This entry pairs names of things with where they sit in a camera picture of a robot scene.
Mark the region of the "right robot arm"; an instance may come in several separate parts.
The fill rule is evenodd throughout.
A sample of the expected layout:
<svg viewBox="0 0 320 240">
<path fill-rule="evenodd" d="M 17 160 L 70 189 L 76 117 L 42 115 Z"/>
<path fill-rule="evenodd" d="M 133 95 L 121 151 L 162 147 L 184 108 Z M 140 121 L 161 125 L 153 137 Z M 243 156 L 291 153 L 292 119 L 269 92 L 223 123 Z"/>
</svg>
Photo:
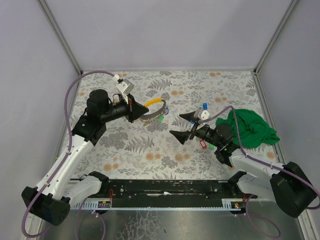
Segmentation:
<svg viewBox="0 0 320 240">
<path fill-rule="evenodd" d="M 294 162 L 273 163 L 247 154 L 240 143 L 234 143 L 235 134 L 227 123 L 219 123 L 211 128 L 207 122 L 207 110 L 180 114 L 193 122 L 191 130 L 170 133 L 181 143 L 197 137 L 216 147 L 216 159 L 224 165 L 238 170 L 236 185 L 244 194 L 251 194 L 269 201 L 287 215 L 297 218 L 319 197 L 319 192 L 311 184 L 302 169 Z"/>
</svg>

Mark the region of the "red tag key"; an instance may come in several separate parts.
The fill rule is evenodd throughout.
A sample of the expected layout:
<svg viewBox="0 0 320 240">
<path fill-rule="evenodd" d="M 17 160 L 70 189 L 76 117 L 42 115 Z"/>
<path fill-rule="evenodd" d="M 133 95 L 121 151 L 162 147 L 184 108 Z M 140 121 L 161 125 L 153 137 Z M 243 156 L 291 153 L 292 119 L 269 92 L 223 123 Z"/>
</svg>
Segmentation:
<svg viewBox="0 0 320 240">
<path fill-rule="evenodd" d="M 207 145 L 206 145 L 206 143 L 205 143 L 203 140 L 201 140 L 199 143 L 200 143 L 200 145 L 201 145 L 201 147 L 202 147 L 203 149 L 206 149 L 206 148 L 207 148 Z"/>
</svg>

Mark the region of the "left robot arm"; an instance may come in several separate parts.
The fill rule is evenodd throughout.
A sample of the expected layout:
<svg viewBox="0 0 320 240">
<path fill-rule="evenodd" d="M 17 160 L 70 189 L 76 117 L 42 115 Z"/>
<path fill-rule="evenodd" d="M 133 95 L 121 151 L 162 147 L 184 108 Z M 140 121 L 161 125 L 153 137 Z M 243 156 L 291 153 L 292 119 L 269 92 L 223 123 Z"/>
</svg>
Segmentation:
<svg viewBox="0 0 320 240">
<path fill-rule="evenodd" d="M 27 186 L 22 191 L 26 213 L 33 214 L 53 226 L 60 225 L 71 207 L 97 194 L 108 180 L 102 173 L 94 172 L 73 187 L 68 187 L 72 174 L 84 156 L 106 132 L 106 124 L 122 117 L 132 123 L 148 111 L 149 109 L 136 102 L 131 94 L 121 96 L 119 102 L 112 103 L 105 90 L 93 90 L 86 101 L 84 113 L 69 135 L 66 148 L 35 187 Z"/>
</svg>

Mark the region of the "numbered keyring organizer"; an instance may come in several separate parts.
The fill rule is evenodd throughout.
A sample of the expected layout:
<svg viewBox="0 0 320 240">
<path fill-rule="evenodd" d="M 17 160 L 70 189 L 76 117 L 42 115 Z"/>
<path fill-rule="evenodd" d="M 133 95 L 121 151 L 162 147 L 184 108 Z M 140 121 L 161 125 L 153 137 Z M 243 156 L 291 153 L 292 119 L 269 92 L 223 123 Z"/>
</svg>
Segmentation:
<svg viewBox="0 0 320 240">
<path fill-rule="evenodd" d="M 144 104 L 149 112 L 142 115 L 139 120 L 143 123 L 152 122 L 164 115 L 167 110 L 167 102 L 163 98 L 154 98 Z"/>
</svg>

